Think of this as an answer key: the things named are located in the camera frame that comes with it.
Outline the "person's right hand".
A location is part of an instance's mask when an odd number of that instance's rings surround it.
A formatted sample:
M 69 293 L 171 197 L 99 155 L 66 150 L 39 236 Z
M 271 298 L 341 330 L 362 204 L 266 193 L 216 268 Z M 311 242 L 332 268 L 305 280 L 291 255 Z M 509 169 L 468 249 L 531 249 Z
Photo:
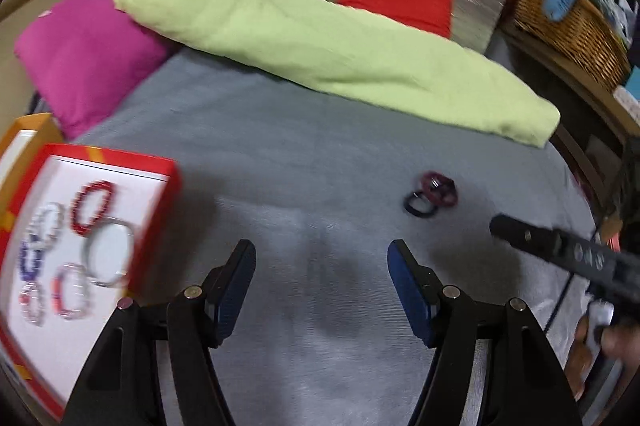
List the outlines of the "person's right hand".
M 564 373 L 575 399 L 584 392 L 585 374 L 592 363 L 592 352 L 586 343 L 589 320 L 582 316 L 577 323 L 574 342 L 570 347 Z M 603 329 L 600 353 L 608 359 L 618 360 L 625 367 L 624 382 L 628 383 L 639 368 L 640 337 L 638 324 L 618 324 Z

